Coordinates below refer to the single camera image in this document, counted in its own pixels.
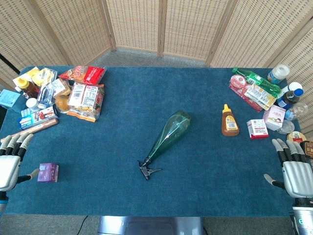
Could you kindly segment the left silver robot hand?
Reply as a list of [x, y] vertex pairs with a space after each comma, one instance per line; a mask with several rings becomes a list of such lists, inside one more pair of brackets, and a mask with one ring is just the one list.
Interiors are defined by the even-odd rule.
[[15, 136], [8, 135], [0, 145], [0, 190], [11, 191], [16, 184], [32, 180], [39, 174], [39, 169], [20, 176], [20, 168], [33, 134], [24, 133]]

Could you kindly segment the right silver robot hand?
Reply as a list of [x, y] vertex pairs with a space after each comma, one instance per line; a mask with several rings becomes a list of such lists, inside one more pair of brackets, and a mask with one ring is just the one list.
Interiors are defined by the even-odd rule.
[[313, 170], [299, 143], [290, 140], [272, 139], [283, 173], [283, 181], [264, 174], [265, 180], [284, 189], [291, 198], [313, 197]]

